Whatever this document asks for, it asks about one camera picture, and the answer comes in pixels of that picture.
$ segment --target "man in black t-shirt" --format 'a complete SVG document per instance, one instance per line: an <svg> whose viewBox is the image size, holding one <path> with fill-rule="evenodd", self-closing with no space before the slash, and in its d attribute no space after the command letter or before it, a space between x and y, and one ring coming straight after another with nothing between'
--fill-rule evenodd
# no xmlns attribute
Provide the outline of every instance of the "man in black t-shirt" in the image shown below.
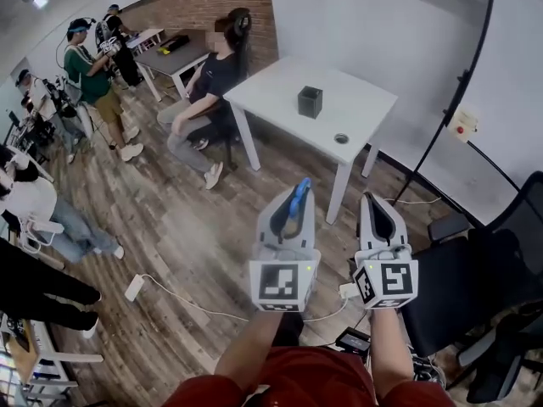
<svg viewBox="0 0 543 407"><path fill-rule="evenodd" d="M170 133L168 149L180 161L204 173L205 188L210 190L219 181L222 163L212 164L200 151L192 148L188 136L209 125L224 119L223 110L191 119L215 103L224 100L222 96L232 89L239 80L238 56L235 53L240 37L234 30L233 22L221 18L215 22L215 31L208 33L208 41L215 45L216 53L211 53L187 84L188 99L175 103L162 110L157 121Z"/></svg>
<svg viewBox="0 0 543 407"><path fill-rule="evenodd" d="M128 86L137 86L142 80L142 77L140 77L137 73L136 62L134 62L132 52L126 46L125 38L122 35L123 33L126 35L131 35L135 32L131 31L124 24L122 24L122 20L118 17L118 15L119 5L112 4L109 6L108 13L104 17L104 21L108 23L111 33L117 38L122 46L120 51L113 57L113 60L119 68L122 78L126 81L126 83L128 83Z"/></svg>

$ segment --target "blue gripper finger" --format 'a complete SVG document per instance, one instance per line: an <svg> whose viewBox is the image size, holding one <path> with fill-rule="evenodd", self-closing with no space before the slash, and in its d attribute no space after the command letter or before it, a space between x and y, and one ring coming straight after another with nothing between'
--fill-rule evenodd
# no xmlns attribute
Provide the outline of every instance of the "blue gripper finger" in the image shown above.
<svg viewBox="0 0 543 407"><path fill-rule="evenodd" d="M293 219L298 214L299 203L304 197L305 189L311 187L311 179L304 178L303 181L296 187L294 198L290 201L290 209L288 215Z"/></svg>

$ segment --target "ceiling light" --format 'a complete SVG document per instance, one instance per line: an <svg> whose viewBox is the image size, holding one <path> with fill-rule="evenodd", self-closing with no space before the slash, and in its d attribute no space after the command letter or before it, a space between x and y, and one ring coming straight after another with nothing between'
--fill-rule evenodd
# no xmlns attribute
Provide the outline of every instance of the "ceiling light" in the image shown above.
<svg viewBox="0 0 543 407"><path fill-rule="evenodd" d="M49 0L34 0L34 6L36 6L38 9L43 8L48 3Z"/></svg>

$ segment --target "white shirt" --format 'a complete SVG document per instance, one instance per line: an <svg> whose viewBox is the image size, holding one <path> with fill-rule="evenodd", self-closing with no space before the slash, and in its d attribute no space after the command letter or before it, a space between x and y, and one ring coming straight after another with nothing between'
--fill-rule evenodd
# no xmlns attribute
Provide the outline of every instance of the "white shirt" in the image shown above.
<svg viewBox="0 0 543 407"><path fill-rule="evenodd" d="M51 97L49 97L49 92L45 87L45 84L39 78L32 76L32 83L30 89L28 90L28 93L31 97L34 107L39 106L42 99L46 98L43 107L39 110L43 120L50 120L51 117L55 113L57 113L57 109L54 107L53 100L51 99Z"/></svg>
<svg viewBox="0 0 543 407"><path fill-rule="evenodd" d="M18 154L14 157L17 169L28 167L28 156ZM31 215L38 220L50 221L57 204L57 192L53 184L39 177L34 182L14 182L11 193L0 199L0 213L4 210L16 215L21 220Z"/></svg>

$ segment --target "wooden floor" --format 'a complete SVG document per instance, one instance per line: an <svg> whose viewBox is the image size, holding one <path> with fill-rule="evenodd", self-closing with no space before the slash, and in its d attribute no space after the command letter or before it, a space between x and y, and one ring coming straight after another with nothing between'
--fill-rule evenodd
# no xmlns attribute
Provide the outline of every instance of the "wooden floor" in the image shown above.
<svg viewBox="0 0 543 407"><path fill-rule="evenodd" d="M175 97L175 88L167 89ZM56 186L65 198L96 223L116 235L125 247L122 261L92 254L67 271L97 287L104 299L96 309L101 325L93 339L78 332L54 327L61 350L100 353L102 364L75 365L80 388L71 391L74 405L102 399L119 406L159 406L180 381L212 372L228 343L243 322L209 316L173 298L149 280L134 303L124 291L136 274L149 273L170 290L207 309L249 318L253 306L248 296L247 260L255 240L259 211L282 190L309 176L316 194L316 246L322 252L316 289L305 317L321 317L339 308L338 286L349 281L347 259L357 250L356 210L362 192L374 191L392 198L403 175L378 160L365 182L361 167L367 153L356 161L335 225L326 215L335 169L333 162L313 149L268 125L252 122L259 137L257 150L262 169L250 169L242 145L234 148L239 168L225 174L215 189L204 189L202 176L180 164L169 154L165 134L155 123L157 112L171 98L156 103L142 84L135 92L122 91L128 125L138 125L138 141L145 150L129 164L109 151L102 137L92 146L83 143L73 164L65 163L64 151L55 146L49 165ZM219 148L206 154L221 158ZM435 196L417 185L405 200L432 200ZM400 205L415 250L428 246L426 226L450 209L441 201L433 204ZM358 299L333 318L305 326L302 341L307 345L331 343L362 315ZM359 328L367 330L367 322ZM439 362L448 371L450 354ZM493 405L529 405L535 377L522 375L507 402ZM465 400L465 389L452 393Z"/></svg>

